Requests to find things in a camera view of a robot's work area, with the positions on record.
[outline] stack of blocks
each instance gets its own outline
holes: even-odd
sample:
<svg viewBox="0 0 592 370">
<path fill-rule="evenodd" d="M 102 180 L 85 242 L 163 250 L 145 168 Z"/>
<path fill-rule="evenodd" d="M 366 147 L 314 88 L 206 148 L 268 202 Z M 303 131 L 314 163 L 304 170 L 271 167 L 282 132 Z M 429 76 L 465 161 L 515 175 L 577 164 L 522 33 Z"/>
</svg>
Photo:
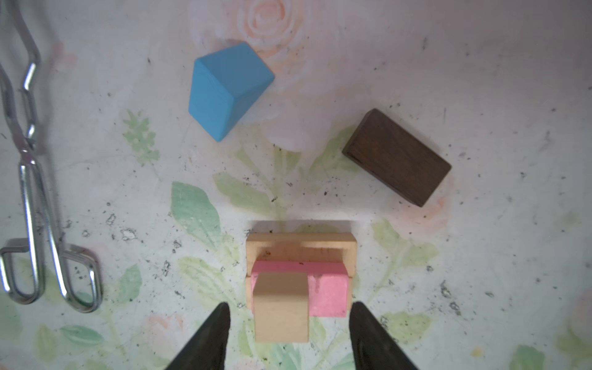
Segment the stack of blocks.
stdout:
<svg viewBox="0 0 592 370">
<path fill-rule="evenodd" d="M 236 125 L 274 80 L 274 74 L 246 43 L 195 61 L 189 113 L 216 141 Z"/>
<path fill-rule="evenodd" d="M 255 340 L 305 343 L 310 316 L 346 317 L 357 247 L 350 233 L 250 234 L 246 289 Z"/>
</svg>

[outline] dark brown wooden block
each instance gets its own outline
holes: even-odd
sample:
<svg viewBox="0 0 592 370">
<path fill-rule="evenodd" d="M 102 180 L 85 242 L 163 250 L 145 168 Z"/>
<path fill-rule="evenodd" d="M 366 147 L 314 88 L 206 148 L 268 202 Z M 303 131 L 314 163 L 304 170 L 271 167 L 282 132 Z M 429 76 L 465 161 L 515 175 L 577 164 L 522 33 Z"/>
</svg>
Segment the dark brown wooden block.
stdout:
<svg viewBox="0 0 592 370">
<path fill-rule="evenodd" d="M 419 207 L 452 168 L 378 109 L 366 113 L 343 154 Z"/>
</svg>

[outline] green leaf print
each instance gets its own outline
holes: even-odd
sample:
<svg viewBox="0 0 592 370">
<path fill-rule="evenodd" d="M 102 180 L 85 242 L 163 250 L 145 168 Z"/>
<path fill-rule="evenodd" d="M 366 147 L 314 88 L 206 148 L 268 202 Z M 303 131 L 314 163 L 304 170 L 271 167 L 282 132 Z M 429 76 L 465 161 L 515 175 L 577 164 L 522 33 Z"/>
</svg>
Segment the green leaf print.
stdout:
<svg viewBox="0 0 592 370">
<path fill-rule="evenodd" d="M 156 134 L 148 130 L 150 121 L 148 118 L 139 121 L 141 112 L 134 115 L 130 110 L 127 110 L 127 114 L 130 118 L 123 120 L 123 122 L 127 125 L 128 131 L 123 134 L 123 137 L 126 138 L 127 143 L 131 146 L 142 166 L 146 163 L 155 163 L 160 158 L 160 152 L 152 149 Z"/>
<path fill-rule="evenodd" d="M 292 172 L 298 162 L 300 161 L 300 157 L 302 153 L 300 152 L 290 152 L 289 150 L 284 150 L 286 156 L 286 175 Z"/>
<path fill-rule="evenodd" d="M 432 319 L 425 314 L 409 315 L 401 311 L 382 315 L 380 323 L 398 343 L 407 345 L 421 339 Z"/>
<path fill-rule="evenodd" d="M 318 317 L 311 317 L 310 318 L 310 341 L 314 343 L 318 348 L 325 343 L 325 339 L 327 338 L 327 332 L 325 331 L 325 327 L 321 322 L 321 319 Z"/>
<path fill-rule="evenodd" d="M 356 363 L 353 361 L 353 353 L 345 355 L 331 370 L 355 370 Z"/>
<path fill-rule="evenodd" d="M 223 259 L 229 262 L 229 265 L 240 261 L 239 244 L 231 235 L 222 235 L 221 250 L 224 253 Z"/>
<path fill-rule="evenodd" d="M 545 354 L 533 347 L 519 345 L 512 360 L 509 370 L 543 370 Z"/>
<path fill-rule="evenodd" d="M 31 271 L 31 260 L 26 258 L 15 258 L 18 269 L 18 276 L 30 276 L 33 278 Z M 43 269 L 45 276 L 45 290 L 43 291 L 42 299 L 47 300 L 50 304 L 58 304 L 64 302 L 60 286 L 57 283 L 55 270 L 49 266 Z"/>
<path fill-rule="evenodd" d="M 279 370 L 300 370 L 300 351 L 292 343 L 274 345 L 271 351 L 271 365 Z"/>
<path fill-rule="evenodd" d="M 142 286 L 142 276 L 138 265 L 128 268 L 121 278 L 119 278 L 117 302 L 128 303 L 135 300 L 140 295 Z"/>
<path fill-rule="evenodd" d="M 233 206 L 262 215 L 272 211 L 272 202 L 264 192 L 225 172 L 216 173 L 213 178 L 218 191 L 229 197 Z"/>
<path fill-rule="evenodd" d="M 426 266 L 428 261 L 438 255 L 431 243 L 415 244 L 413 240 L 402 238 L 386 219 L 372 223 L 374 240 L 391 255 L 393 267 Z"/>
<path fill-rule="evenodd" d="M 324 152 L 314 160 L 308 170 L 311 178 L 323 179 L 335 176 L 344 180 L 353 178 L 360 172 L 360 167 L 341 153 L 355 130 L 356 126 L 344 128 L 327 142 Z"/>
<path fill-rule="evenodd" d="M 188 278 L 193 289 L 209 307 L 220 302 L 228 302 L 231 307 L 236 304 L 234 290 L 220 268 L 214 268 L 201 258 L 183 257 L 179 259 L 181 275 Z"/>
<path fill-rule="evenodd" d="M 391 223 L 386 218 L 372 223 L 372 231 L 374 232 L 374 240 L 386 249 L 391 256 L 397 256 L 401 252 L 399 245 L 401 236 L 392 228 Z"/>
<path fill-rule="evenodd" d="M 84 364 L 84 370 L 112 370 L 112 368 L 100 361 L 88 360 Z"/>
<path fill-rule="evenodd" d="M 401 260 L 402 267 L 426 266 L 428 261 L 438 255 L 433 244 L 422 243 L 411 245 Z"/>
<path fill-rule="evenodd" d="M 86 326 L 65 325 L 60 328 L 60 332 L 70 342 L 83 347 L 96 346 L 104 341 L 102 335 Z"/>
<path fill-rule="evenodd" d="M 39 325 L 35 335 L 35 353 L 43 362 L 50 363 L 56 358 L 56 352 L 56 336 L 53 330 L 44 324 Z"/>
<path fill-rule="evenodd" d="M 0 339 L 17 340 L 22 332 L 21 315 L 8 294 L 0 293 Z"/>
<path fill-rule="evenodd" d="M 241 327 L 239 330 L 239 336 L 238 336 L 239 351 L 240 351 L 241 355 L 252 358 L 253 352 L 251 351 L 251 347 L 249 346 L 249 337 L 247 337 L 247 327 L 246 326 L 247 326 L 246 322 L 243 322 L 243 327 Z"/>
<path fill-rule="evenodd" d="M 220 216 L 207 194 L 196 186 L 173 182 L 170 200 L 177 222 L 207 247 L 215 248 L 221 238 Z"/>
<path fill-rule="evenodd" d="M 569 327 L 567 334 L 557 337 L 556 346 L 557 349 L 570 356 L 572 368 L 576 368 L 580 362 L 592 358 L 592 343 L 581 340 Z"/>
</svg>

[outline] beige wooden block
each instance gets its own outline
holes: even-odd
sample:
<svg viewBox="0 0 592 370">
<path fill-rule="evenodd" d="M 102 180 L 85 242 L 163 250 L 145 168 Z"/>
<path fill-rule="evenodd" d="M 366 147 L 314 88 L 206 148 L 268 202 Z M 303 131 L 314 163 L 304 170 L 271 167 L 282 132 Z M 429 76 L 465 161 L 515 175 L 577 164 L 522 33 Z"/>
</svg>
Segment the beige wooden block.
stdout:
<svg viewBox="0 0 592 370">
<path fill-rule="evenodd" d="M 245 292 L 247 294 L 247 308 L 252 310 L 253 309 L 253 305 L 251 303 L 252 301 L 252 297 L 253 297 L 253 292 L 251 291 L 251 277 L 247 276 L 244 278 L 244 287 L 245 287 Z M 348 285 L 348 311 L 352 309 L 352 303 L 353 303 L 353 278 L 349 278 L 349 285 Z"/>
<path fill-rule="evenodd" d="M 308 342 L 308 277 L 304 272 L 262 272 L 253 290 L 255 340 Z"/>
<path fill-rule="evenodd" d="M 358 242 L 351 233 L 251 233 L 247 237 L 247 276 L 262 261 L 343 262 L 356 275 Z"/>
</svg>

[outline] block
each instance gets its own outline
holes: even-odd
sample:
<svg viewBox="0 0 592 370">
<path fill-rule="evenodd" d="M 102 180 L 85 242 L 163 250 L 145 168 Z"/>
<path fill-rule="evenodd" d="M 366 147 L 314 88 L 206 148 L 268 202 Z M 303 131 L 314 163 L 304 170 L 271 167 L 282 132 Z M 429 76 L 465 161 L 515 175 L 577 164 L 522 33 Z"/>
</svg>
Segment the block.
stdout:
<svg viewBox="0 0 592 370">
<path fill-rule="evenodd" d="M 259 274 L 253 290 L 253 313 L 257 342 L 308 342 L 307 274 Z"/>
<path fill-rule="evenodd" d="M 358 242 L 351 233 L 251 233 L 247 237 L 247 276 L 256 260 L 342 262 L 356 275 Z"/>
<path fill-rule="evenodd" d="M 378 109 L 366 113 L 343 154 L 419 207 L 452 168 Z"/>
<path fill-rule="evenodd" d="M 246 291 L 247 308 L 250 310 L 253 310 L 253 305 L 252 305 L 253 287 L 251 286 L 251 277 L 250 276 L 246 276 L 244 278 L 244 285 L 245 285 L 245 291 Z M 352 303 L 353 303 L 353 278 L 349 278 L 348 311 L 350 311 L 352 309 Z"/>
<path fill-rule="evenodd" d="M 193 67 L 189 113 L 220 141 L 273 80 L 247 43 L 203 56 Z"/>
<path fill-rule="evenodd" d="M 265 272 L 304 272 L 308 278 L 308 314 L 316 317 L 346 317 L 349 277 L 342 263 L 257 261 L 251 274 L 251 289 Z"/>
</svg>

